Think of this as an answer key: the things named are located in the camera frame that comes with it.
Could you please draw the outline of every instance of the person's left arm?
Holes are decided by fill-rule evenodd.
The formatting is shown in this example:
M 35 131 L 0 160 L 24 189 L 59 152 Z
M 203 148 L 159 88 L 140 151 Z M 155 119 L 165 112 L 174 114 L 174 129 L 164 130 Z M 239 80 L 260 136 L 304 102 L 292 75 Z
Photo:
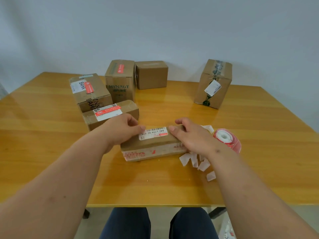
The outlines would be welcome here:
M 122 114 L 76 141 L 0 205 L 1 238 L 74 238 L 102 156 L 144 129 L 131 115 Z

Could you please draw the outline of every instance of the table leg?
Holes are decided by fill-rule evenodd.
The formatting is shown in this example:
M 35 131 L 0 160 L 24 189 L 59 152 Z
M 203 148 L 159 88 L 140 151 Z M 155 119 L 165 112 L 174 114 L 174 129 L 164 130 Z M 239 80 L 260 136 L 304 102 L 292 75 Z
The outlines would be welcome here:
M 89 216 L 90 216 L 90 212 L 89 212 L 87 209 L 85 209 L 82 218 L 83 218 L 83 219 L 88 219 Z
M 208 213 L 208 215 L 211 219 L 216 219 L 217 217 L 225 213 L 226 210 L 226 207 L 217 207 L 212 212 Z

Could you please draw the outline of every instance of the brown cardboard box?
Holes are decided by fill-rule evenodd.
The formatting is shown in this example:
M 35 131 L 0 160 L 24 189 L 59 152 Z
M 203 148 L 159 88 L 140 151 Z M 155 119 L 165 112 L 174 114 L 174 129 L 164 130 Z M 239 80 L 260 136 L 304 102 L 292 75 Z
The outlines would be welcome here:
M 168 66 L 164 61 L 136 62 L 138 89 L 161 88 L 167 86 Z
M 155 134 L 167 134 L 145 139 L 149 132 Z M 168 127 L 145 130 L 143 134 L 133 136 L 130 140 L 121 144 L 121 150 L 126 161 L 138 161 L 161 156 L 185 153 L 187 149 Z
M 111 117 L 121 115 L 122 113 L 131 114 L 136 120 L 139 118 L 138 106 L 131 100 L 121 101 L 112 105 L 101 107 L 89 112 L 83 113 L 83 119 L 92 131 L 94 128 L 102 125 Z
M 232 67 L 233 65 L 227 62 L 208 60 L 200 77 L 194 102 L 220 108 L 232 82 Z
M 109 91 L 97 74 L 73 77 L 70 86 L 82 112 L 113 104 Z
M 112 60 L 105 73 L 106 88 L 113 102 L 134 101 L 135 62 L 133 60 Z

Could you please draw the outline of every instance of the plain cardboard box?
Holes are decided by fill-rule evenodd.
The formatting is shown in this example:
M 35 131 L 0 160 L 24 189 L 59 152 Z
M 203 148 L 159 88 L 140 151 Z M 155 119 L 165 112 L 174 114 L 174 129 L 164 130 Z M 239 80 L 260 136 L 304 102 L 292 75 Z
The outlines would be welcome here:
M 200 77 L 194 102 L 217 109 L 220 108 L 228 87 L 232 82 L 232 67 L 233 65 L 231 63 L 219 60 L 208 60 Z M 211 95 L 213 96 L 205 92 L 205 89 L 209 85 L 211 88 L 214 88 L 214 90 L 210 89 Z
M 121 151 L 126 161 L 139 161 L 173 154 L 181 154 L 187 151 L 181 141 L 174 137 L 168 127 L 168 135 L 139 140 L 139 135 L 133 136 L 121 144 Z
M 97 74 L 72 77 L 69 81 L 75 101 L 82 112 L 113 104 L 109 91 Z
M 105 73 L 106 88 L 113 102 L 135 98 L 135 62 L 133 60 L 112 60 Z
M 109 106 L 98 108 L 89 112 L 85 112 L 82 115 L 87 127 L 90 131 L 92 131 L 94 128 L 102 125 L 111 117 L 120 115 L 120 113 L 129 113 L 136 120 L 139 118 L 138 106 L 131 100 L 121 101 Z
M 167 86 L 168 66 L 164 61 L 136 62 L 138 89 L 152 89 Z

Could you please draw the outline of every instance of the hand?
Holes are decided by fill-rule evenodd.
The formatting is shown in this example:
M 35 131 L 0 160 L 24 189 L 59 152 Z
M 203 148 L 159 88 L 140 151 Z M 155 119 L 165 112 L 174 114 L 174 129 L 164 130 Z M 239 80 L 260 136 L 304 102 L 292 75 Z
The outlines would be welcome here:
M 124 113 L 110 118 L 92 132 L 101 132 L 107 136 L 107 148 L 109 152 L 114 145 L 129 140 L 132 136 L 141 134 L 145 131 L 145 126 L 139 125 L 138 121 L 130 114 Z
M 209 131 L 193 123 L 189 118 L 176 119 L 175 123 L 182 124 L 186 132 L 176 126 L 169 126 L 169 130 L 188 150 L 208 158 L 210 155 L 218 153 L 220 147 L 227 149 L 224 147 L 226 145 L 214 138 Z

